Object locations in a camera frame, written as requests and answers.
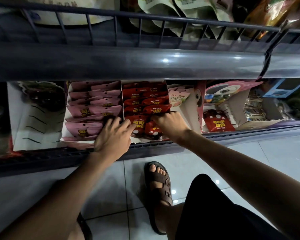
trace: person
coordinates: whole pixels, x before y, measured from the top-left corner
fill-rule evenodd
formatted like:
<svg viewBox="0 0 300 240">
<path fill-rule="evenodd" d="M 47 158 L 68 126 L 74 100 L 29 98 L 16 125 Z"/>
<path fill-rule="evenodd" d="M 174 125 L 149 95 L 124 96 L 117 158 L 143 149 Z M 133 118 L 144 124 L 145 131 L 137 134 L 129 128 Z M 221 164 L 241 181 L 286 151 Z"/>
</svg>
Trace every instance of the person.
<svg viewBox="0 0 300 240">
<path fill-rule="evenodd" d="M 188 128 L 178 112 L 152 120 L 172 141 L 211 166 L 277 229 L 233 204 L 205 175 L 198 175 L 184 203 L 172 206 L 169 172 L 145 165 L 146 208 L 153 229 L 172 239 L 300 239 L 300 182 L 251 157 L 219 145 Z M 109 119 L 94 152 L 67 178 L 0 233 L 0 240 L 91 238 L 76 223 L 80 209 L 102 173 L 129 148 L 135 125 Z"/>
</svg>

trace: forearm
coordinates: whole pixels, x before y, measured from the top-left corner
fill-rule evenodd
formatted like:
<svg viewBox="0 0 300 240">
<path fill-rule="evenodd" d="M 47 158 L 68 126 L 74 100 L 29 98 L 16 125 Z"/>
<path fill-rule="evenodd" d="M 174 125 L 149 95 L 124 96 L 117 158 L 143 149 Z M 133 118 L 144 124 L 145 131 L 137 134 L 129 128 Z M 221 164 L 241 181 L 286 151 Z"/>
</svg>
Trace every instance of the forearm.
<svg viewBox="0 0 300 240">
<path fill-rule="evenodd" d="M 66 240 L 107 165 L 91 153 L 84 163 L 0 234 L 0 239 Z"/>
<path fill-rule="evenodd" d="M 294 236 L 300 233 L 300 182 L 192 131 L 180 144 L 202 158 L 278 229 Z"/>
</svg>

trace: person's left hand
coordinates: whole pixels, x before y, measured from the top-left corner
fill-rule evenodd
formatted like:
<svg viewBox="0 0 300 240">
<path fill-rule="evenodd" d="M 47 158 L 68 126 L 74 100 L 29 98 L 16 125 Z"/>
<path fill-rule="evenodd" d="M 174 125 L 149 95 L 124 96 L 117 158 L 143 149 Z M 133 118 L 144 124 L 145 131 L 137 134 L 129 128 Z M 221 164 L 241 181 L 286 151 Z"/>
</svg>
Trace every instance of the person's left hand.
<svg viewBox="0 0 300 240">
<path fill-rule="evenodd" d="M 122 124 L 119 122 L 120 117 L 108 119 L 94 142 L 94 151 L 102 155 L 107 166 L 128 151 L 131 144 L 130 136 L 136 127 L 130 120 L 125 120 Z"/>
</svg>

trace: brown sandal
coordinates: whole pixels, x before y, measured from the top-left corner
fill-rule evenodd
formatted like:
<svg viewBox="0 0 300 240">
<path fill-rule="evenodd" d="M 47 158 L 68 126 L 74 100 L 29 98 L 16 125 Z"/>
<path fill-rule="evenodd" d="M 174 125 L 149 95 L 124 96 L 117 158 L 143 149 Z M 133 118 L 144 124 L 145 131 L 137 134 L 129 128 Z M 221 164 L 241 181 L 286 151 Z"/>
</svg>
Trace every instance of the brown sandal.
<svg viewBox="0 0 300 240">
<path fill-rule="evenodd" d="M 158 173 L 158 172 L 150 172 L 149 169 L 152 164 L 154 164 L 156 168 L 159 167 L 164 171 L 166 171 L 166 175 L 163 175 L 162 173 Z M 154 207 L 158 205 L 161 200 L 167 202 L 169 205 L 172 206 L 171 183 L 170 183 L 169 174 L 162 164 L 160 164 L 157 161 L 152 161 L 145 164 L 144 177 L 145 177 L 145 186 L 147 189 L 147 198 L 146 198 L 147 201 L 145 207 L 149 214 L 152 229 L 159 235 L 166 235 L 166 233 L 160 232 L 156 226 Z M 150 182 L 153 181 L 163 183 L 163 187 L 155 188 L 151 190 Z"/>
</svg>

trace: blue box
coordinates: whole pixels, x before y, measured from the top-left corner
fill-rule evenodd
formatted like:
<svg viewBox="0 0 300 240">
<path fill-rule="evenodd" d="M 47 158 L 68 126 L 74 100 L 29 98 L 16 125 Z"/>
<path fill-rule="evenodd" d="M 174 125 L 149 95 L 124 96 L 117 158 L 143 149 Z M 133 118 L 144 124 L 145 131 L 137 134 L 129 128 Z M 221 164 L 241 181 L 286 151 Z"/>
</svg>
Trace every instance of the blue box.
<svg viewBox="0 0 300 240">
<path fill-rule="evenodd" d="M 286 98 L 298 88 L 300 88 L 300 78 L 269 79 L 260 86 L 264 98 Z"/>
</svg>

